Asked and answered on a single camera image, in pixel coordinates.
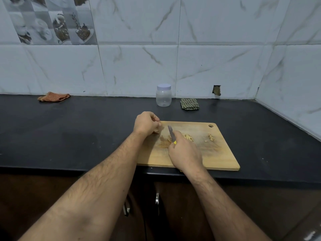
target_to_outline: white lid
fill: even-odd
[[[157,86],[157,90],[159,90],[159,91],[168,91],[170,89],[171,89],[170,84],[160,84]]]

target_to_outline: orange cloth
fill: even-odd
[[[49,91],[45,96],[38,97],[38,101],[56,102],[56,101],[63,101],[68,97],[70,97],[70,94],[56,94]]]

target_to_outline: hand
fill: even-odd
[[[145,111],[136,117],[133,133],[147,137],[161,125],[159,118],[154,113]]]
[[[190,140],[184,138],[181,132],[173,131],[176,136],[176,145],[171,143],[168,155],[173,165],[184,174],[204,168],[201,151]]]

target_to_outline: transparent jar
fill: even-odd
[[[168,107],[172,102],[172,91],[170,84],[160,84],[157,86],[156,103],[161,107]]]

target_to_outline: right arm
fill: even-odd
[[[169,146],[173,165],[194,186],[216,240],[270,240],[268,236],[230,199],[207,172],[196,145],[174,131],[177,144]]]

